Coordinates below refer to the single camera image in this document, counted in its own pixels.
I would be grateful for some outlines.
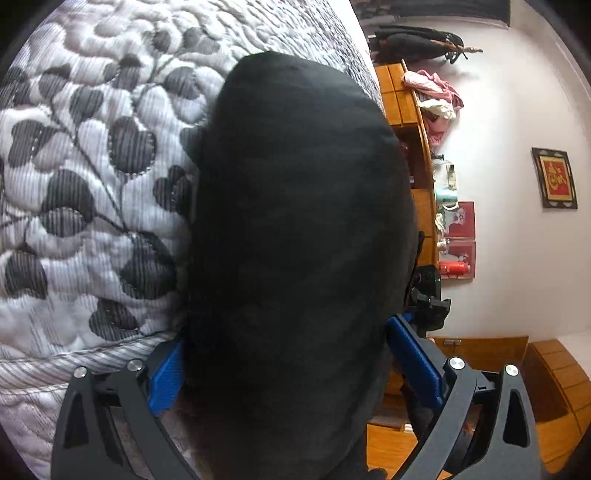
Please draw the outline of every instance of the black cloth cover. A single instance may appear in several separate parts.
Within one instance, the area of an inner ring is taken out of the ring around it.
[[[316,480],[365,445],[417,250],[398,144],[337,70],[264,53],[228,76],[199,158],[187,349],[216,480]]]

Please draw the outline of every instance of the framed picture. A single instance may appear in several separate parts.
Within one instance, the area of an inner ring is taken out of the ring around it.
[[[568,154],[548,148],[532,148],[531,151],[538,170],[544,208],[577,209],[577,194]]]
[[[439,271],[441,278],[457,280],[475,278],[476,242],[474,240],[452,240],[447,252],[439,252]]]
[[[449,239],[476,238],[476,218],[474,213],[474,202],[458,202],[458,208],[439,210],[445,220],[445,237]]]

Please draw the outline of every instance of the silver screw head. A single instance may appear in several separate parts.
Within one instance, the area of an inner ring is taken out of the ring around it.
[[[515,365],[507,365],[505,372],[512,377],[516,377],[519,374],[519,369]]]
[[[83,378],[88,373],[88,370],[85,367],[78,367],[74,370],[74,377],[76,378]]]
[[[454,370],[461,370],[466,366],[466,363],[461,358],[453,356],[449,359],[449,366]]]
[[[127,364],[127,370],[131,372],[137,372],[138,370],[142,370],[144,364],[139,358],[134,358]]]

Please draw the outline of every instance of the pink towel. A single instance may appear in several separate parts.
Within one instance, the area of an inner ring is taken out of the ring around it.
[[[451,103],[456,111],[464,107],[464,102],[454,87],[445,80],[441,80],[437,73],[431,75],[425,70],[406,72],[402,80],[406,86],[423,92],[428,97]],[[443,140],[445,132],[449,129],[450,121],[442,116],[436,116],[433,119],[431,115],[424,115],[423,118],[425,120],[429,144],[432,148],[438,147]]]

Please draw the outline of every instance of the bed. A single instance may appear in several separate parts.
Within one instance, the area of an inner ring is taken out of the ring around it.
[[[183,321],[194,159],[238,60],[314,60],[381,105],[346,0],[51,7],[0,84],[0,424],[42,480],[74,369],[145,358]],[[179,418],[165,423],[199,469]]]

